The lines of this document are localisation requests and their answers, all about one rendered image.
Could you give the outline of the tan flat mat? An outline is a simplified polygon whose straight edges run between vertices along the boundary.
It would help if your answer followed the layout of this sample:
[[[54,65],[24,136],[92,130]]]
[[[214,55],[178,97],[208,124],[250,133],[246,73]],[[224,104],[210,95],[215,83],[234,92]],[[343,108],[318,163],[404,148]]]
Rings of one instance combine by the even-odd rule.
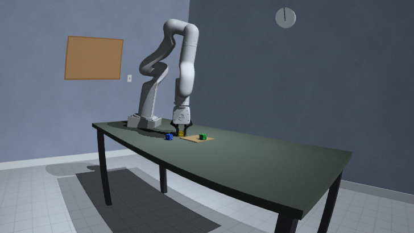
[[[199,135],[186,136],[186,137],[182,137],[180,139],[189,140],[189,141],[196,142],[196,143],[205,142],[205,141],[208,141],[208,140],[214,140],[213,138],[208,138],[208,137],[206,137],[206,140],[200,140]]]

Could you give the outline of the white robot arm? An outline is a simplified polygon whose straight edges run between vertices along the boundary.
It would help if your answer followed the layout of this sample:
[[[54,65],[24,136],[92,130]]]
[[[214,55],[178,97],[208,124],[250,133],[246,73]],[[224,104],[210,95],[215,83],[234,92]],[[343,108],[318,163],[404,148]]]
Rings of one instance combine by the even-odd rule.
[[[189,25],[188,25],[189,24]],[[176,42],[174,34],[184,35],[181,47],[179,68],[180,79],[175,82],[175,102],[176,106],[188,106],[189,96],[194,83],[194,60],[197,49],[198,28],[190,23],[177,19],[169,19],[163,26],[164,39],[159,48],[146,57],[139,66],[139,71],[144,76],[151,76],[151,81],[145,82],[142,86],[140,95],[139,111],[134,117],[148,120],[156,120],[154,107],[156,93],[160,82],[168,74],[168,65],[159,62],[165,59],[174,49]]]

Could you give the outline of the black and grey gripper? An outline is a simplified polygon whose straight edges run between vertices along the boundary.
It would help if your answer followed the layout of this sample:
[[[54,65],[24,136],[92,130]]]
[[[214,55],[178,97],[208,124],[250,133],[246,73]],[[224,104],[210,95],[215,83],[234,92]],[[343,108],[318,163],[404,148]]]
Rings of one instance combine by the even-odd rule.
[[[170,124],[176,129],[177,136],[179,135],[179,124],[184,124],[184,136],[187,134],[187,128],[193,125],[191,122],[191,116],[190,118],[189,116],[190,108],[188,106],[175,106],[173,108],[173,118]]]

